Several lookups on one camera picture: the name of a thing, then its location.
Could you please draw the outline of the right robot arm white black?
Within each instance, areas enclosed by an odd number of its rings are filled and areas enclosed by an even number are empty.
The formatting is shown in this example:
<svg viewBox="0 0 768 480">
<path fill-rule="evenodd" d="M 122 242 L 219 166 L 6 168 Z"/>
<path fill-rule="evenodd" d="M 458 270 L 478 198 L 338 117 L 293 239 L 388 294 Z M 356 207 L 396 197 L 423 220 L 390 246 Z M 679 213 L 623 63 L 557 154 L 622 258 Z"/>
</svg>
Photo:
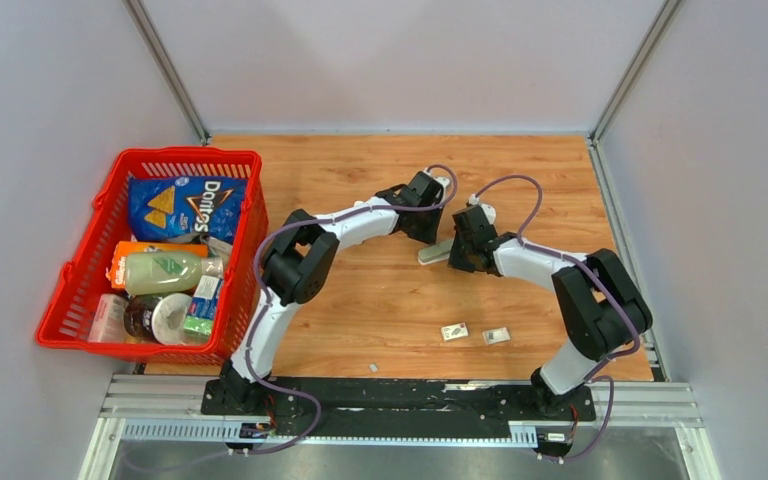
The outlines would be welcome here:
<svg viewBox="0 0 768 480">
<path fill-rule="evenodd" d="M 571 253 L 500 233 L 480 205 L 456 212 L 453 220 L 450 267 L 524 280 L 556 296 L 567 339 L 531 376 L 530 402 L 538 415 L 558 417 L 572 392 L 609 361 L 640 348 L 653 316 L 614 251 Z"/>
</svg>

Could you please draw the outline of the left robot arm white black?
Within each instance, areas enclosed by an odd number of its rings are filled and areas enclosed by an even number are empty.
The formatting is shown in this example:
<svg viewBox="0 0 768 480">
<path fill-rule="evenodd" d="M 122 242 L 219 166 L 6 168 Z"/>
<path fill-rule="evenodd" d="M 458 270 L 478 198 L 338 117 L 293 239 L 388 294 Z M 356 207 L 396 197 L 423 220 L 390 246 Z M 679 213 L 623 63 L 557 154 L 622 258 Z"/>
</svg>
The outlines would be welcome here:
<svg viewBox="0 0 768 480">
<path fill-rule="evenodd" d="M 242 343 L 223 366 L 230 384 L 227 400 L 245 415 L 266 399 L 266 379 L 289 324 L 300 308 L 325 286 L 338 253 L 367 240 L 403 233 L 431 244 L 444 207 L 457 192 L 457 176 L 436 164 L 418 171 L 406 184 L 377 192 L 334 213 L 292 212 L 268 235 L 253 260 L 261 295 Z"/>
</svg>

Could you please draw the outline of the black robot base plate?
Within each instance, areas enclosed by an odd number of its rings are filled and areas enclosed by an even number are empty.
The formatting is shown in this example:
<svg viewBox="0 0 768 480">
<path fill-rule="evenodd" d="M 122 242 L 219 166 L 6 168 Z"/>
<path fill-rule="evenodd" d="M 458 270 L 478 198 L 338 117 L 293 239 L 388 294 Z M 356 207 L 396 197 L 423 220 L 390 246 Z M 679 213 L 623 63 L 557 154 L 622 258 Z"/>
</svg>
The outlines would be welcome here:
<svg viewBox="0 0 768 480">
<path fill-rule="evenodd" d="M 463 381 L 394 378 L 276 377 L 274 392 L 257 385 L 241 395 L 237 384 L 209 381 L 205 415 L 264 416 L 279 435 L 306 428 L 318 437 L 502 439 L 512 421 L 570 423 L 596 418 L 590 390 L 541 407 L 530 384 L 470 386 Z"/>
</svg>

